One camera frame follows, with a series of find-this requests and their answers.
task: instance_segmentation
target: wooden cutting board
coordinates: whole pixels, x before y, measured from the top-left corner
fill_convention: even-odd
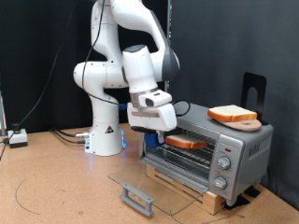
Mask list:
[[[241,120],[236,122],[224,122],[219,120],[217,121],[220,122],[221,124],[224,124],[225,126],[228,126],[233,129],[238,129],[244,132],[254,132],[262,128],[262,123],[257,119],[248,119],[248,120]]]

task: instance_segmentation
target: toaster oven knob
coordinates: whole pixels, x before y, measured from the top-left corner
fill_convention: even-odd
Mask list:
[[[218,159],[218,165],[223,169],[227,170],[231,167],[231,162],[227,157],[221,157]]]
[[[227,182],[226,179],[224,179],[222,176],[219,176],[213,181],[213,185],[220,189],[225,189],[227,186]]]

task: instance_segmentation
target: white connector box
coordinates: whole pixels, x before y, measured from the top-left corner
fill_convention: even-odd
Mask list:
[[[8,138],[13,134],[13,131],[8,131]],[[9,140],[10,148],[15,147],[27,147],[28,146],[28,136],[24,129],[21,129],[19,133],[14,133]]]

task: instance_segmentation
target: toaster oven control panel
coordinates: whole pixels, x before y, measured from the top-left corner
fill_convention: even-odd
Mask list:
[[[236,179],[239,146],[234,143],[219,143],[215,148],[214,166],[210,174],[210,189],[226,199],[233,196],[234,182]]]

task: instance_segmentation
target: toaster oven vent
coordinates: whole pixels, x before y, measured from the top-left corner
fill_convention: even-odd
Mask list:
[[[254,147],[252,147],[249,151],[249,156],[254,155],[255,153],[257,153],[258,151],[260,151],[260,143],[255,145]]]

